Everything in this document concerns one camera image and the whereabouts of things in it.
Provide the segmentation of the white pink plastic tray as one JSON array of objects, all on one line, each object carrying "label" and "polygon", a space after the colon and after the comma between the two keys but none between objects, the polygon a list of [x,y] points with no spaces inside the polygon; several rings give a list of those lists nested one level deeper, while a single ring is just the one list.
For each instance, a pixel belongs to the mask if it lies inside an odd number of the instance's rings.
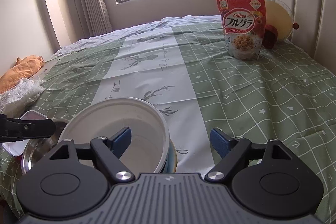
[{"label": "white pink plastic tray", "polygon": [[1,114],[1,145],[12,156],[21,156],[28,140],[36,138],[39,120],[48,118],[34,110],[25,112],[20,118],[9,118]]}]

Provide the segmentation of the orange cloth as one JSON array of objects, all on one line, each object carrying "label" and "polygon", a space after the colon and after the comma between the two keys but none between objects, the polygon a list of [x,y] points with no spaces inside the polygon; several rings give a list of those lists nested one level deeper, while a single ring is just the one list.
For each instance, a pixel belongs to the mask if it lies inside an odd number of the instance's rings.
[{"label": "orange cloth", "polygon": [[30,78],[45,64],[42,56],[30,55],[24,59],[17,58],[15,65],[1,77],[1,94],[15,87],[23,78]]}]

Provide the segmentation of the stainless steel bowl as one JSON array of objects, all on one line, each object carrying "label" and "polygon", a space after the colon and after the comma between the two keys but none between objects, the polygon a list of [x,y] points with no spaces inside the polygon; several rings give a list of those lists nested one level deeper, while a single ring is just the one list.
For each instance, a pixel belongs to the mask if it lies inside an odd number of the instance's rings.
[{"label": "stainless steel bowl", "polygon": [[68,124],[68,121],[65,119],[55,119],[54,123],[56,130],[51,137],[31,139],[28,141],[21,159],[21,170],[23,174],[31,170],[45,154],[57,145],[60,135]]}]

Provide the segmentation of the green checked bed sheet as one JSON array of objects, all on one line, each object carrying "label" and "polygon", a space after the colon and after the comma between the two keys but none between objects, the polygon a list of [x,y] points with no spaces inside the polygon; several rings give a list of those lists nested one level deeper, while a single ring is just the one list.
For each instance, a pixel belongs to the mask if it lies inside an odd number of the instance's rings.
[{"label": "green checked bed sheet", "polygon": [[69,120],[101,100],[133,97],[169,125],[178,172],[207,173],[218,127],[255,143],[278,139],[321,179],[316,212],[335,220],[335,75],[291,42],[257,60],[228,54],[220,16],[164,18],[79,40],[45,65],[31,108]]}]

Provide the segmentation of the cream padded headboard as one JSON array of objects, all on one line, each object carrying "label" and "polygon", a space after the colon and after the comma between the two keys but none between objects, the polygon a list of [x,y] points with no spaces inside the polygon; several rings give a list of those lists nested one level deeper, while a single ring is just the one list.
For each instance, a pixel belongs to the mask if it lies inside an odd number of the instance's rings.
[{"label": "cream padded headboard", "polygon": [[286,4],[299,29],[290,41],[335,73],[336,0],[276,0]]}]

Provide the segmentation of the white lace cloth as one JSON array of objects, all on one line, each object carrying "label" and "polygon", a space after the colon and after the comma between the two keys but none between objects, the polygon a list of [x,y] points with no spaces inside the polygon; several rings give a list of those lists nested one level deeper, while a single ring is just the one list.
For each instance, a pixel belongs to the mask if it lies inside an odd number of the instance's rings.
[{"label": "white lace cloth", "polygon": [[1,114],[19,118],[25,109],[44,92],[41,80],[20,79],[18,84],[1,94]]}]

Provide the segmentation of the teal bowl white inside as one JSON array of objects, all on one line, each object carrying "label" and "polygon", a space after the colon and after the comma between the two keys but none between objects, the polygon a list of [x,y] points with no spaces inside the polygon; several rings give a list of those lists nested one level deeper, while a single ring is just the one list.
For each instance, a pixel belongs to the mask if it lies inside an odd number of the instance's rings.
[{"label": "teal bowl white inside", "polygon": [[169,151],[167,154],[165,165],[161,169],[161,173],[175,173],[177,169],[177,163],[178,160],[176,149],[173,142],[170,140]]}]

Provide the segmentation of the red Calbee cereal bag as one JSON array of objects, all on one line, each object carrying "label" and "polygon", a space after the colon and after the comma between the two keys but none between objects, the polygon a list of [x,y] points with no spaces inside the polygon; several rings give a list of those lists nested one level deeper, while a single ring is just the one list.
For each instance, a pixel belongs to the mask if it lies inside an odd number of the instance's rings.
[{"label": "red Calbee cereal bag", "polygon": [[216,0],[224,42],[238,60],[258,59],[265,34],[265,0]]}]

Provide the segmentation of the cream round plush cushion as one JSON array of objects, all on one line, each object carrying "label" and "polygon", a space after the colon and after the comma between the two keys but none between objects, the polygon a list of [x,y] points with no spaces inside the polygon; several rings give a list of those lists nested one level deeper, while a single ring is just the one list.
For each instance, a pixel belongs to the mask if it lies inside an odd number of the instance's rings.
[{"label": "cream round plush cushion", "polygon": [[291,9],[284,2],[265,0],[265,7],[266,25],[276,28],[278,41],[288,39],[293,30],[299,29],[299,24],[294,21]]}]

